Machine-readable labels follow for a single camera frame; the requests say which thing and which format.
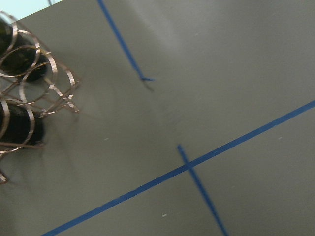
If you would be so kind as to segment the dark wine bottle far left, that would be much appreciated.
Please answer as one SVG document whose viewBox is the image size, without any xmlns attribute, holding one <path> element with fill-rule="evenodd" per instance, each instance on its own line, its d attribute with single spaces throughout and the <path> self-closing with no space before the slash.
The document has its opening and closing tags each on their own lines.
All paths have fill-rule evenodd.
<svg viewBox="0 0 315 236">
<path fill-rule="evenodd" d="M 12 41 L 13 29 L 5 20 L 0 20 L 0 54 L 6 52 Z"/>
</svg>

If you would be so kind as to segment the dark wine bottle right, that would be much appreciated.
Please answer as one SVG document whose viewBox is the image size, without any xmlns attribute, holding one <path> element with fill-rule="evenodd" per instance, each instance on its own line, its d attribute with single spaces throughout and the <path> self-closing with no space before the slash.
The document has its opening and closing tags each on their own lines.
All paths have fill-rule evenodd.
<svg viewBox="0 0 315 236">
<path fill-rule="evenodd" d="M 33 82 L 44 78 L 48 70 L 48 59 L 42 54 L 37 53 L 35 48 L 24 47 L 31 45 L 27 39 L 18 36 L 13 49 L 4 58 L 0 65 L 0 70 L 6 75 L 25 75 L 32 67 L 44 64 L 32 70 L 27 77 L 27 82 Z"/>
</svg>

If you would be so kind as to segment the dark wine bottle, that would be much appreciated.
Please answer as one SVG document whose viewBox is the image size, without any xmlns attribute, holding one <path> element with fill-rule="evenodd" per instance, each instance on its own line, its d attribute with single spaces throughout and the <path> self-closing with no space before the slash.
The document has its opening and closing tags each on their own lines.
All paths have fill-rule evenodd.
<svg viewBox="0 0 315 236">
<path fill-rule="evenodd" d="M 0 54 L 6 52 L 12 41 L 13 29 L 5 20 L 0 20 Z"/>
<path fill-rule="evenodd" d="M 48 70 L 48 59 L 42 54 L 37 53 L 35 48 L 24 47 L 31 45 L 27 39 L 18 36 L 13 49 L 4 58 L 0 65 L 0 70 L 6 75 L 25 75 L 32 67 L 44 64 L 32 70 L 27 77 L 27 82 L 33 82 L 44 78 Z"/>
<path fill-rule="evenodd" d="M 16 144 L 26 142 L 27 145 L 36 145 L 41 142 L 45 130 L 43 119 L 38 113 L 10 100 L 7 100 L 7 106 L 9 110 L 7 126 L 3 124 L 5 118 L 3 106 L 0 107 L 0 127 L 5 128 L 0 141 Z"/>
</svg>

